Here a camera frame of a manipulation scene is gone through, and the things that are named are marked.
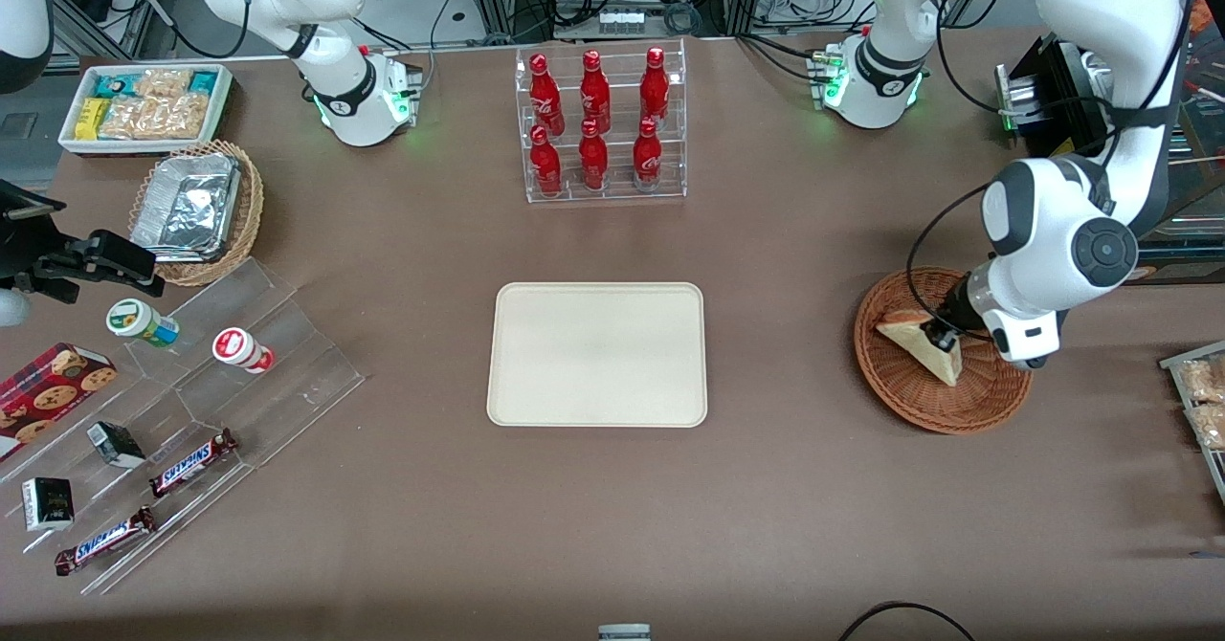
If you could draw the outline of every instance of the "cookie box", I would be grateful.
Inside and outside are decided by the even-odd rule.
[[[60,342],[0,382],[0,461],[33,442],[116,375],[107,357]]]
[[[81,109],[86,104],[87,99],[96,96],[98,83],[102,80],[131,75],[147,69],[192,70],[196,74],[216,72],[217,81],[213,83],[213,89],[208,97],[208,109],[205,112],[205,121],[200,127],[200,136],[196,138],[158,138],[140,141],[88,140],[76,137],[76,124],[77,119],[81,116]],[[89,67],[81,75],[81,83],[77,85],[76,96],[72,97],[72,107],[69,108],[69,115],[64,119],[64,126],[60,127],[60,146],[70,153],[76,153],[77,156],[83,157],[130,157],[157,156],[186,148],[189,146],[207,143],[213,140],[213,135],[217,132],[217,126],[222,120],[222,112],[225,108],[225,98],[229,96],[233,76],[230,75],[230,71],[223,65],[208,63],[141,63],[136,65],[105,65]]]

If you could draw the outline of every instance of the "red cookie box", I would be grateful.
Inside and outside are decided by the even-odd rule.
[[[116,375],[107,357],[60,342],[0,382],[0,461],[33,442]]]

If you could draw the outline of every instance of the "foil container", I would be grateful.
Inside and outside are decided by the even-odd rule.
[[[238,206],[239,162],[223,153],[167,158],[153,168],[132,227],[158,262],[211,262],[225,254]]]

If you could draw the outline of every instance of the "white tray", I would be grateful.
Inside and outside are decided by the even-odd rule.
[[[81,105],[85,99],[93,94],[93,89],[99,77],[130,75],[143,72],[148,69],[159,70],[191,70],[196,72],[217,72],[217,82],[213,92],[208,96],[208,109],[205,112],[205,123],[200,127],[200,136],[196,138],[156,138],[145,141],[123,140],[81,140],[74,137],[77,118],[81,116]],[[209,63],[148,63],[136,65],[108,65],[103,67],[89,67],[81,75],[81,83],[77,85],[76,96],[72,97],[72,107],[60,127],[60,146],[65,151],[78,156],[140,156],[149,153],[168,153],[197,143],[207,143],[213,140],[217,126],[222,120],[222,110],[225,109],[225,98],[229,96],[229,87],[233,77],[230,71],[222,65]]]
[[[486,411],[499,425],[698,425],[706,419],[701,289],[507,284],[494,315]]]

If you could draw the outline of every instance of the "snickers bar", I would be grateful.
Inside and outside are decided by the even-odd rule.
[[[153,496],[165,496],[172,490],[175,490],[180,485],[184,485],[195,478],[196,474],[205,471],[205,467],[219,460],[222,455],[225,455],[236,447],[238,441],[234,440],[233,435],[230,435],[230,430],[228,428],[223,428],[219,434],[211,436],[208,442],[201,445],[201,449],[187,455],[187,457],[184,457],[183,461],[162,472],[162,476],[151,478],[149,485],[153,487]]]
[[[118,550],[137,536],[154,531],[157,531],[157,522],[153,521],[153,512],[146,505],[130,518],[116,523],[76,548],[61,550],[60,554],[55,555],[55,575],[67,576],[83,567],[93,558]]]

